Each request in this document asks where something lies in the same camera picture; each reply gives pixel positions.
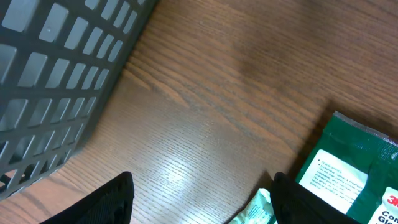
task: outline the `plastic grid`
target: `plastic grid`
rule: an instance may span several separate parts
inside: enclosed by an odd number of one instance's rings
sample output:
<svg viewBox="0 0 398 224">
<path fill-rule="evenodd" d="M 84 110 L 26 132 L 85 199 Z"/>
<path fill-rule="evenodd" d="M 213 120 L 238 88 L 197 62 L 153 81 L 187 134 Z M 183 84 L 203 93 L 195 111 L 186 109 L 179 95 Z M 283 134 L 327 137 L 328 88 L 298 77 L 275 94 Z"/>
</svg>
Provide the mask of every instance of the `plastic grid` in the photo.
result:
<svg viewBox="0 0 398 224">
<path fill-rule="evenodd" d="M 0 1 L 0 200 L 91 134 L 154 3 Z"/>
</svg>

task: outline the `nutrition label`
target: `nutrition label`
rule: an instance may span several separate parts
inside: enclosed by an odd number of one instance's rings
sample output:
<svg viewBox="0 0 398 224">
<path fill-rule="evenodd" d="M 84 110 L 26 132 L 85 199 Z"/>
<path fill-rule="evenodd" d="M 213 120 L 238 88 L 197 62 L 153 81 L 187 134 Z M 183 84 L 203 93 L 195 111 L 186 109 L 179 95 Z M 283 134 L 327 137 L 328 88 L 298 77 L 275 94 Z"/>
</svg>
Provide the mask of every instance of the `nutrition label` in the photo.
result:
<svg viewBox="0 0 398 224">
<path fill-rule="evenodd" d="M 345 214 L 367 178 L 364 172 L 320 149 L 299 183 Z"/>
</svg>

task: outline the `wood grain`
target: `wood grain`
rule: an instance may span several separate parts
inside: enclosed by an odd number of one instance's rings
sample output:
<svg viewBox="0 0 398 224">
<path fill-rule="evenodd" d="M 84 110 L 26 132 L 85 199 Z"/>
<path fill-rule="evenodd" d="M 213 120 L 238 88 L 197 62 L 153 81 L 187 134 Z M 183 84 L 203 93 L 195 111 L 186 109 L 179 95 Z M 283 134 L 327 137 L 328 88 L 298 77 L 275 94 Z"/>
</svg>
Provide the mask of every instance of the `wood grain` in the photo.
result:
<svg viewBox="0 0 398 224">
<path fill-rule="evenodd" d="M 163 0 L 93 137 L 0 202 L 37 223 L 124 170 L 133 223 L 223 223 L 300 169 L 334 110 L 398 136 L 398 3 Z"/>
</svg>

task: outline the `red logo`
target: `red logo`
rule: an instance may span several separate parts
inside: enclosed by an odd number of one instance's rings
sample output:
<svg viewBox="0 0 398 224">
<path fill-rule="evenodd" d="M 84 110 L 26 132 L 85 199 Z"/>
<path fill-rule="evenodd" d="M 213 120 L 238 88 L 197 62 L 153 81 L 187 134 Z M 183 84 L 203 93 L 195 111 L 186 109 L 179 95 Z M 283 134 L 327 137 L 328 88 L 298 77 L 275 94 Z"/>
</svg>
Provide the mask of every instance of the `red logo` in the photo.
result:
<svg viewBox="0 0 398 224">
<path fill-rule="evenodd" d="M 393 206 L 398 207 L 398 198 L 396 198 L 395 196 L 390 196 L 390 199 L 387 200 L 387 202 Z"/>
</svg>

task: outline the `wooden table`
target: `wooden table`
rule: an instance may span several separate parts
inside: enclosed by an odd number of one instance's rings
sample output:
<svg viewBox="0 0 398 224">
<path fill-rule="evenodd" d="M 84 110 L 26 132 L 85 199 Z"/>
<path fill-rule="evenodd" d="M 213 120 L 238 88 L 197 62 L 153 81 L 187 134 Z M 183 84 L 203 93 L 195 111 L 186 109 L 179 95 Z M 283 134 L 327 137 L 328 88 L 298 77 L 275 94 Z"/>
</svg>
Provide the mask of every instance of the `wooden table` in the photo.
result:
<svg viewBox="0 0 398 224">
<path fill-rule="evenodd" d="M 133 223 L 223 223 L 334 110 L 398 133 L 398 2 L 162 0 L 85 149 L 0 202 L 37 223 L 124 170 Z"/>
</svg>

